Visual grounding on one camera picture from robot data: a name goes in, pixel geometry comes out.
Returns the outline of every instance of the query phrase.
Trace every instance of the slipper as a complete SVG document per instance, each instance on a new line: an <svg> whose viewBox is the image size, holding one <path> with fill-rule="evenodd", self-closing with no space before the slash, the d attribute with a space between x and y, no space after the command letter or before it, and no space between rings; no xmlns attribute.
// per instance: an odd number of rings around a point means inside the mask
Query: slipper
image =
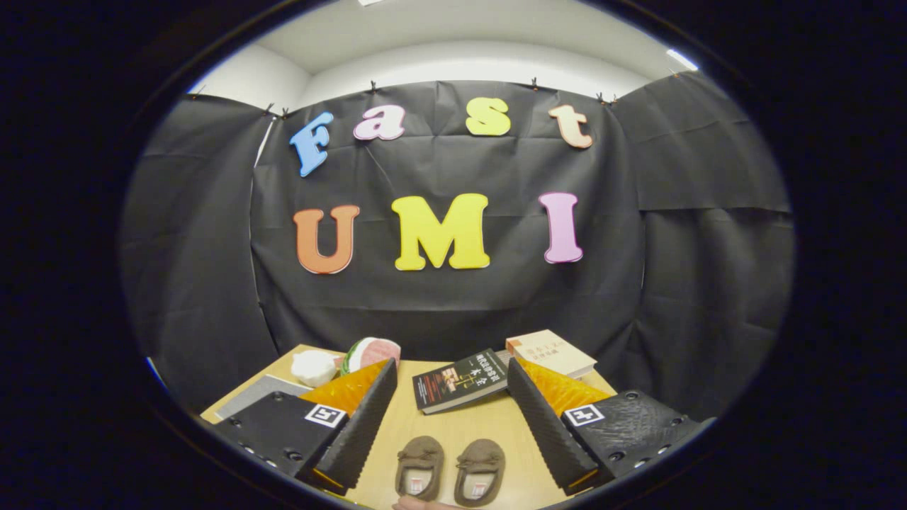
<svg viewBox="0 0 907 510"><path fill-rule="evenodd" d="M501 447L491 439L476 439L456 458L456 484L453 499L460 506L491 503L501 488L506 459Z"/></svg>
<svg viewBox="0 0 907 510"><path fill-rule="evenodd" d="M397 461L396 491L399 495L411 495L423 501L438 496L444 450L433 437L413 438L397 453Z"/></svg>

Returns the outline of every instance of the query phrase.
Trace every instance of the white ceiling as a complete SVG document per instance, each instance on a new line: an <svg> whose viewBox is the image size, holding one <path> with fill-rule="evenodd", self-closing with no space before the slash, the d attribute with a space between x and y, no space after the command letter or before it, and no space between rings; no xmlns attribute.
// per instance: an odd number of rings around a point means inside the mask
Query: white ceiling
<svg viewBox="0 0 907 510"><path fill-rule="evenodd" d="M679 71L666 46L575 0L337 0L292 20L257 44L310 74L413 44L538 44L602 59L650 80Z"/></svg>

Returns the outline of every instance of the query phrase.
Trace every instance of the ceiling light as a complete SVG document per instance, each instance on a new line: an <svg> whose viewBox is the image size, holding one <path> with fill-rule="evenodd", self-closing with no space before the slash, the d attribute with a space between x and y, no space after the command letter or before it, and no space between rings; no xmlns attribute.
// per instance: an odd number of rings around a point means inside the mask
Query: ceiling light
<svg viewBox="0 0 907 510"><path fill-rule="evenodd" d="M698 67L696 67L695 64L693 64L692 62L690 62L689 60L687 60L687 58L686 58L685 56L683 56L682 54L677 53L677 52L674 51L674 50L668 50L668 54L671 55L671 56L674 58L674 60L680 62L680 63L683 64L683 65L685 65L685 66L687 67L687 69L689 69L690 71L696 71L696 70L699 69Z"/></svg>

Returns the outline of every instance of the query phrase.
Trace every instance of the clip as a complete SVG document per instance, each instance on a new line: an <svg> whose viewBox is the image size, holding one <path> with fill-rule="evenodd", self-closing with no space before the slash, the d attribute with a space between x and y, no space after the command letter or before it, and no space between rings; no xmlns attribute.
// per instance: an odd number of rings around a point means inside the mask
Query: clip
<svg viewBox="0 0 907 510"><path fill-rule="evenodd" d="M199 97L199 94L201 93L201 91L205 90L205 87L207 87L207 86L208 86L207 83L203 84L201 86L201 88L199 89L199 91L192 95L192 101L195 101L195 98Z"/></svg>

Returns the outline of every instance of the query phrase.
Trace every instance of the white wall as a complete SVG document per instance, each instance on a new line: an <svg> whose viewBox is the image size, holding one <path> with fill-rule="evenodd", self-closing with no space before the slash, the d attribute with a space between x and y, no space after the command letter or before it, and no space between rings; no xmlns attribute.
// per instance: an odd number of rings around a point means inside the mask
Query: white wall
<svg viewBox="0 0 907 510"><path fill-rule="evenodd" d="M226 97L262 110L270 103L273 113L281 108L297 109L299 99L309 81L309 75L283 56L250 44L233 54L201 78L190 89L196 93Z"/></svg>
<svg viewBox="0 0 907 510"><path fill-rule="evenodd" d="M370 55L312 76L295 110L371 88L446 80L531 83L608 101L651 80L600 59L531 44L460 41L419 44Z"/></svg>

